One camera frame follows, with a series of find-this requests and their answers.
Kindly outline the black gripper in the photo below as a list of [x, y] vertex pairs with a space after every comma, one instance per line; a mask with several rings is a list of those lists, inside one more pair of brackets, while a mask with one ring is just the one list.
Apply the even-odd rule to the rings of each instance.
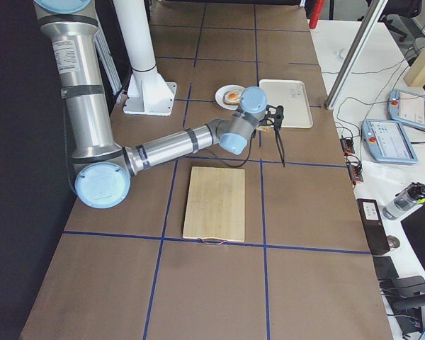
[[262, 120], [260, 123], [259, 123], [259, 126], [268, 126], [269, 127], [269, 121], [268, 120]]

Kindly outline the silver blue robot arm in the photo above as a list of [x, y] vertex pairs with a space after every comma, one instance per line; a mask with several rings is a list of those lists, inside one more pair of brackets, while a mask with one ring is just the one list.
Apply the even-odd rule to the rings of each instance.
[[[168, 115], [176, 92], [155, 62], [143, 1], [115, 1], [114, 9], [131, 66], [131, 113]], [[113, 137], [94, 44], [99, 21], [93, 1], [36, 1], [41, 31], [51, 40], [61, 79], [61, 97], [69, 114], [76, 149], [72, 163], [78, 198], [92, 208], [121, 203], [138, 172], [194, 154], [212, 145], [241, 154], [268, 112], [264, 91], [251, 86], [230, 120], [215, 119], [136, 147]]]

